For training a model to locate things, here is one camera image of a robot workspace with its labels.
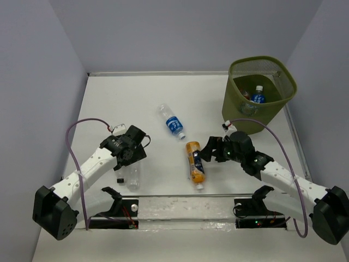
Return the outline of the clear crushed bottle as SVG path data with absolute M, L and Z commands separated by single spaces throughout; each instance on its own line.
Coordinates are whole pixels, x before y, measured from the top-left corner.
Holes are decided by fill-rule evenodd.
M 127 188 L 136 192 L 140 188 L 140 177 L 141 177 L 141 164 L 134 163 L 126 168 Z

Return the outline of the yellow label drink bottle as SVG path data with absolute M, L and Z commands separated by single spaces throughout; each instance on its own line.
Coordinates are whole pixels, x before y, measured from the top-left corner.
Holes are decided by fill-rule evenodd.
M 197 190 L 203 190 L 206 176 L 202 165 L 202 160 L 199 156 L 201 150 L 200 144 L 197 141 L 188 142 L 185 146 L 186 155 L 189 162 L 189 176 Z

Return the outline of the blue label bottle white cap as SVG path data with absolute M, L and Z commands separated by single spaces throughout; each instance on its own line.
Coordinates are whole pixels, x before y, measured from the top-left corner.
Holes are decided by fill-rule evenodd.
M 256 86 L 255 93 L 251 96 L 250 101 L 256 104 L 264 104 L 266 102 L 266 98 L 263 93 L 263 86 Z

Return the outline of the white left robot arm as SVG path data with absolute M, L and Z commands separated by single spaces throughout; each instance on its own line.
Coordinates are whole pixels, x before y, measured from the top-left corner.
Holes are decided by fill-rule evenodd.
M 123 197 L 111 187 L 97 195 L 85 193 L 110 170 L 130 166 L 146 158 L 142 146 L 147 134 L 131 125 L 125 133 L 110 135 L 74 172 L 50 188 L 41 186 L 34 195 L 32 219 L 56 240 L 65 239 L 95 215 L 114 216 L 123 208 Z

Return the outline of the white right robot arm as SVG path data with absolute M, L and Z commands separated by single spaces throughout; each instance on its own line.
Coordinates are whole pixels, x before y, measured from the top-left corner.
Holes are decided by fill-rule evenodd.
M 236 131 L 224 138 L 211 136 L 199 155 L 206 162 L 212 158 L 235 161 L 248 175 L 287 193 L 301 207 L 300 217 L 310 221 L 315 233 L 328 244 L 337 245 L 348 233 L 348 196 L 343 189 L 319 186 L 291 173 L 255 150 L 245 132 Z

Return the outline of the green plastic waste bin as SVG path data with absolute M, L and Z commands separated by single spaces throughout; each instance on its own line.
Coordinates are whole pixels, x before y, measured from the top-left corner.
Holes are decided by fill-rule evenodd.
M 256 86 L 263 86 L 264 104 L 245 99 L 240 89 L 250 96 Z M 270 56 L 255 56 L 234 61 L 228 70 L 228 79 L 222 105 L 224 121 L 235 121 L 238 130 L 248 134 L 261 132 L 264 127 L 297 93 L 297 84 L 287 68 Z M 257 120 L 263 125 L 246 119 Z

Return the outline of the clear bottle black cap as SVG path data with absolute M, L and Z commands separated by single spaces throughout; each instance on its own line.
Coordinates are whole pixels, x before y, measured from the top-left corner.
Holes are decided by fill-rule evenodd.
M 117 170 L 115 172 L 115 174 L 116 174 L 116 182 L 117 182 L 117 184 L 125 184 L 126 178 L 125 178 L 124 171 L 120 169 L 120 170 Z

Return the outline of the blue label bottle upper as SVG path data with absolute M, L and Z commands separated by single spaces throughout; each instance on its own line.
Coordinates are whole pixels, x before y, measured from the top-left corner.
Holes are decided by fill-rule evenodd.
M 164 119 L 164 123 L 173 136 L 179 140 L 186 138 L 181 121 L 167 104 L 159 105 L 159 114 Z

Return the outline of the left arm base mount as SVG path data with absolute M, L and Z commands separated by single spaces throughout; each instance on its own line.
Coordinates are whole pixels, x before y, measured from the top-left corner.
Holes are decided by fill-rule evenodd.
M 124 198 L 111 187 L 104 187 L 98 194 L 86 196 L 89 229 L 139 228 L 137 218 L 138 198 Z

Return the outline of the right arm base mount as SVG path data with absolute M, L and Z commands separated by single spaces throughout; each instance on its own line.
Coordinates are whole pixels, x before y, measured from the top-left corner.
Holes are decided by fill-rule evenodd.
M 264 204 L 264 199 L 273 191 L 270 186 L 262 186 L 249 198 L 234 199 L 232 213 L 236 218 L 237 229 L 287 229 L 290 218 L 286 218 L 282 213 L 268 210 Z

